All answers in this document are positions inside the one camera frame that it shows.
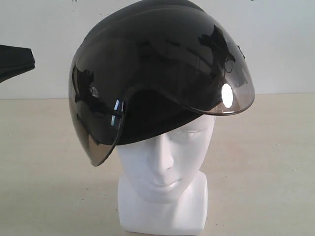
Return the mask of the white mannequin head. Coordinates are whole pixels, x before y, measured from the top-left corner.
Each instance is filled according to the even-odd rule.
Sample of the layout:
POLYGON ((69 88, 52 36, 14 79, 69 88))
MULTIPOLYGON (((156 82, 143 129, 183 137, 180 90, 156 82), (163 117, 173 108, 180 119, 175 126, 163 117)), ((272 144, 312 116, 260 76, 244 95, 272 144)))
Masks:
POLYGON ((207 179, 200 168, 215 120, 202 115, 153 138, 117 146, 124 171, 118 185, 121 218, 179 220, 206 213, 207 179))

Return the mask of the black helmet with tinted visor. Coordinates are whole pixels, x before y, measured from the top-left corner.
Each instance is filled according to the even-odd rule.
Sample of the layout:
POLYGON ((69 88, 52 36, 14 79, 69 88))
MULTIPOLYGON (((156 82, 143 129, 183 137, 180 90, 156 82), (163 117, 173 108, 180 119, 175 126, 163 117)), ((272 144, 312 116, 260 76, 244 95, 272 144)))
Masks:
POLYGON ((93 166, 116 146, 174 130, 201 115, 248 109, 246 58, 224 27, 189 0, 141 0, 85 36, 69 72, 69 109, 93 166))

